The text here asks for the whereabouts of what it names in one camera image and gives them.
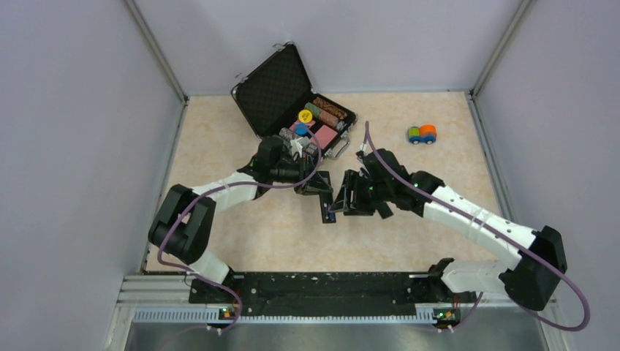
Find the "black remote control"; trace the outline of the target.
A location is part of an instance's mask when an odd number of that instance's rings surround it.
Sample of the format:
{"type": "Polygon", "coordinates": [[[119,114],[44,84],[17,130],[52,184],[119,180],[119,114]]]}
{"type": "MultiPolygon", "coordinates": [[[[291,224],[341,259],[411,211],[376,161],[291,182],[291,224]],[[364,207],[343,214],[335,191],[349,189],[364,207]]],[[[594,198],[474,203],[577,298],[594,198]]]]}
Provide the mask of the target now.
{"type": "Polygon", "coordinates": [[[336,215],[330,210],[333,204],[333,194],[330,192],[319,193],[321,220],[323,224],[336,223],[336,215]]]}

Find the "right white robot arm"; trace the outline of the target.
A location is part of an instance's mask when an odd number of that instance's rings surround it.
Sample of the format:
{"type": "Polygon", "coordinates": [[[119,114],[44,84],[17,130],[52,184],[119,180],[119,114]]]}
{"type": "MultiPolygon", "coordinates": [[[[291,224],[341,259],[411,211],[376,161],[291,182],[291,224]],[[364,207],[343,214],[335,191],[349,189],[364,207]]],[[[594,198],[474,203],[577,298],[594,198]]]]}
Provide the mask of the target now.
{"type": "Polygon", "coordinates": [[[431,296],[448,301],[456,293],[505,293],[520,306],[542,311],[560,278],[550,268],[567,271],[562,235],[504,219],[458,194],[426,171],[408,173],[394,154],[383,148],[357,153],[360,170],[347,170],[330,211],[346,216],[392,216],[389,205],[441,223],[486,248],[494,260],[449,259],[428,282],[431,296]]]}

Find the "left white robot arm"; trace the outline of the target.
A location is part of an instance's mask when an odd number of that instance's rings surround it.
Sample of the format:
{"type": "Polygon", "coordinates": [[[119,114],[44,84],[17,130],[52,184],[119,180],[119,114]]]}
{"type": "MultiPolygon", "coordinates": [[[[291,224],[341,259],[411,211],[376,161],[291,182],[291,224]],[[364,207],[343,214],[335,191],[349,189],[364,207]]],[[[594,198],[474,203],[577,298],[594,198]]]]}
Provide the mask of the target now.
{"type": "Polygon", "coordinates": [[[178,268],[208,280],[207,293],[217,302],[231,299],[231,269],[209,248],[215,215],[240,203],[257,200],[271,189],[292,188],[302,195],[331,191],[318,172],[322,145],[316,135],[285,140],[262,139],[249,163],[226,178],[203,185],[172,186],[148,231],[148,241],[180,262],[178,268]]]}

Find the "black remote battery cover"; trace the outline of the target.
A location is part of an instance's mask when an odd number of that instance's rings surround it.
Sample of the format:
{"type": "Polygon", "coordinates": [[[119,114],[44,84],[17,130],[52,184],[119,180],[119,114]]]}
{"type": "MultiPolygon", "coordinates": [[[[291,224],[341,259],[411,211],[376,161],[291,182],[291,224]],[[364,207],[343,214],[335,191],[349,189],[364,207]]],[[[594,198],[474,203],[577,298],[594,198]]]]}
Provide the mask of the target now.
{"type": "Polygon", "coordinates": [[[393,212],[387,203],[376,204],[376,210],[379,213],[381,219],[387,219],[393,215],[393,212]]]}

